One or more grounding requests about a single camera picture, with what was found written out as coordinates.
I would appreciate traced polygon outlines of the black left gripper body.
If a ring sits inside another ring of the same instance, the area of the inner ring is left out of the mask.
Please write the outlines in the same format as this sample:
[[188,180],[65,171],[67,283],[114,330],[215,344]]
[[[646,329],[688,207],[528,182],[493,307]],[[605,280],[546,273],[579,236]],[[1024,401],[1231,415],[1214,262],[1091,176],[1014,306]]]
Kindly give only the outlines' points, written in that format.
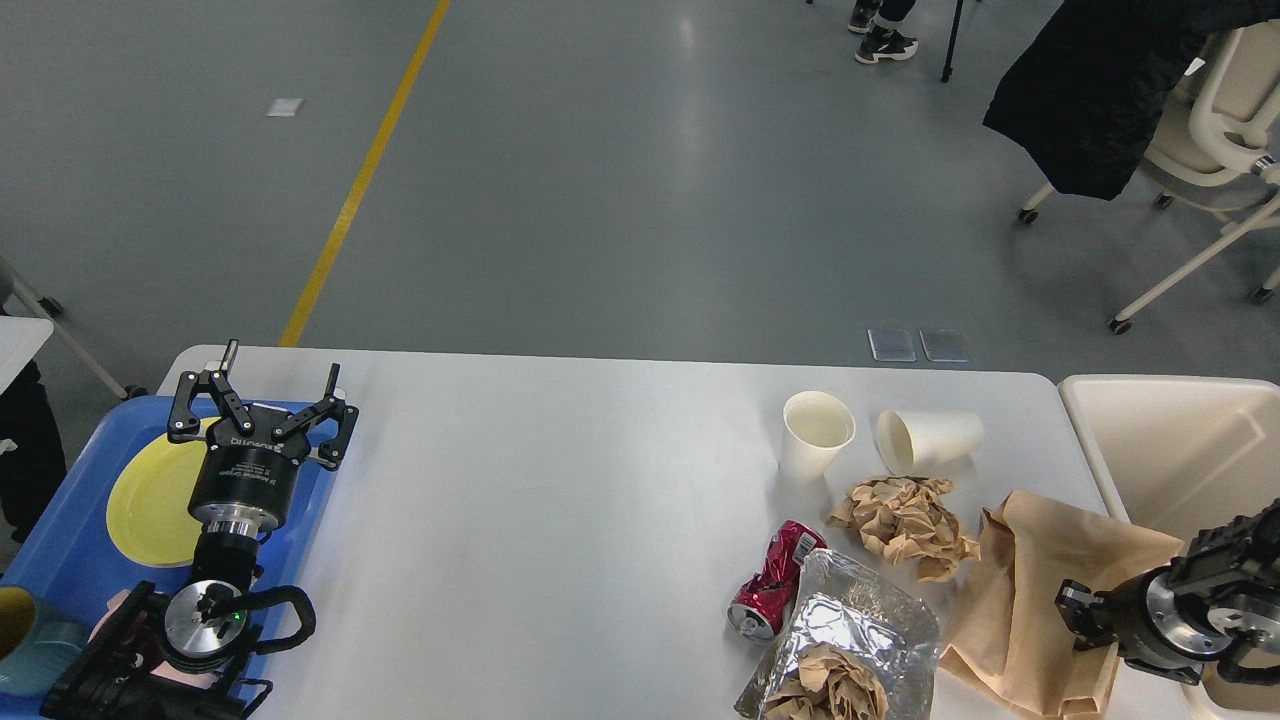
[[273,432],[243,437],[221,419],[206,433],[207,451],[188,502],[188,514],[206,527],[238,512],[260,532],[287,524],[302,461],[312,445],[303,433],[282,442]]

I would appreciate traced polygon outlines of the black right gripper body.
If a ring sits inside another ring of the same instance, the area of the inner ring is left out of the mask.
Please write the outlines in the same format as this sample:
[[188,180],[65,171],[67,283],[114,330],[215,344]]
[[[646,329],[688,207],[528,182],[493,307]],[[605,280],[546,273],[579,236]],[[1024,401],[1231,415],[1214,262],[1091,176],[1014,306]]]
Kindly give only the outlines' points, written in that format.
[[1194,609],[1190,596],[1169,587],[1171,568],[1156,568],[1100,594],[1125,665],[1187,685],[1233,646]]

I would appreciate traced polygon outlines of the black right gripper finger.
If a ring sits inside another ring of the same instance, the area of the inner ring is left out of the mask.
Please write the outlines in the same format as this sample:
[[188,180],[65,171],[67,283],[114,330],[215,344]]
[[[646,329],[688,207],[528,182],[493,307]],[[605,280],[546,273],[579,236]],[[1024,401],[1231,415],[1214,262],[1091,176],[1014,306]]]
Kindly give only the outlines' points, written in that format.
[[1062,580],[1056,607],[1074,635],[1073,650],[1085,652],[1111,644],[1111,620],[1106,597],[1075,580]]

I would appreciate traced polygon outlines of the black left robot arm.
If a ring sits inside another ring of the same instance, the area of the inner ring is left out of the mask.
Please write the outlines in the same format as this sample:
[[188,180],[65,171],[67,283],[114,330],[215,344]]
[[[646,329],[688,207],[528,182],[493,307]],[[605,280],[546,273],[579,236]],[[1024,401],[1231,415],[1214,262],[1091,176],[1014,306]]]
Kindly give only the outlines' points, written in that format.
[[248,404],[230,383],[238,352],[187,372],[166,419],[166,441],[200,445],[186,514],[198,523],[193,559],[177,591],[141,582],[54,682],[50,719],[247,719],[273,684],[246,676],[256,656],[305,643],[317,619],[296,585],[257,588],[259,555],[285,527],[301,469],[334,471],[358,409],[332,364],[319,400],[300,410]]

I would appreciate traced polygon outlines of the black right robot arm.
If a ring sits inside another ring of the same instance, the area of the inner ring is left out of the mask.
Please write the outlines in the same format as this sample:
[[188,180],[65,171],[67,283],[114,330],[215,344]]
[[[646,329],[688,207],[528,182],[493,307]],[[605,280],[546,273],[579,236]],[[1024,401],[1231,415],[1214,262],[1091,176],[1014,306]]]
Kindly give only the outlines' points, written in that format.
[[1248,667],[1254,650],[1277,655],[1279,507],[1202,530],[1169,564],[1094,592],[1066,579],[1055,605],[1083,652],[1115,644],[1125,665],[1201,683],[1208,665],[1226,683],[1272,687],[1279,669]]

